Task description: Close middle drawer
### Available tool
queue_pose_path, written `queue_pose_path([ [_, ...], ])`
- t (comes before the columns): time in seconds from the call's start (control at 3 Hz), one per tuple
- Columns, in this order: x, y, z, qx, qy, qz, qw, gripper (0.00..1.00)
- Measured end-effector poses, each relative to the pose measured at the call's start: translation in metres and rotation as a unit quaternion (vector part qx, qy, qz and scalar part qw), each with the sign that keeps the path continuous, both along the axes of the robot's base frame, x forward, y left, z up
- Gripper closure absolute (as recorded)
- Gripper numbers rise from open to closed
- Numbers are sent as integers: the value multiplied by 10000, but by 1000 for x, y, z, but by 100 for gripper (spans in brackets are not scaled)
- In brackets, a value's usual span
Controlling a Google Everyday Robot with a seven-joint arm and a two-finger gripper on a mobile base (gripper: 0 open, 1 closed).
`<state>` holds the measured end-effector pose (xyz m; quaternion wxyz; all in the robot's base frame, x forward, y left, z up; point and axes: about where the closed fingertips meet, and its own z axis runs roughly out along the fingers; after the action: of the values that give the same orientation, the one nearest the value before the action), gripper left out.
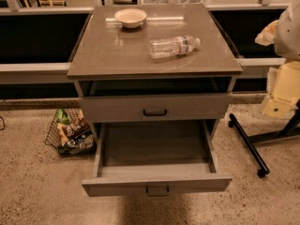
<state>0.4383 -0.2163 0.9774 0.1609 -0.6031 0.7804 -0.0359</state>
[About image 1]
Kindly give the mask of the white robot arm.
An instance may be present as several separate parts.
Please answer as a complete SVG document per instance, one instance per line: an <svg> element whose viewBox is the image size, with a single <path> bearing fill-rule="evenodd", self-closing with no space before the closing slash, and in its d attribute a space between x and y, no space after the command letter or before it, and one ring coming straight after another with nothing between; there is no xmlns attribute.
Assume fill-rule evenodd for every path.
<svg viewBox="0 0 300 225"><path fill-rule="evenodd" d="M278 69L269 69L262 109L270 117L283 117L300 99L300 0L291 2L278 20L264 27L255 42L273 44L275 53L285 59Z"/></svg>

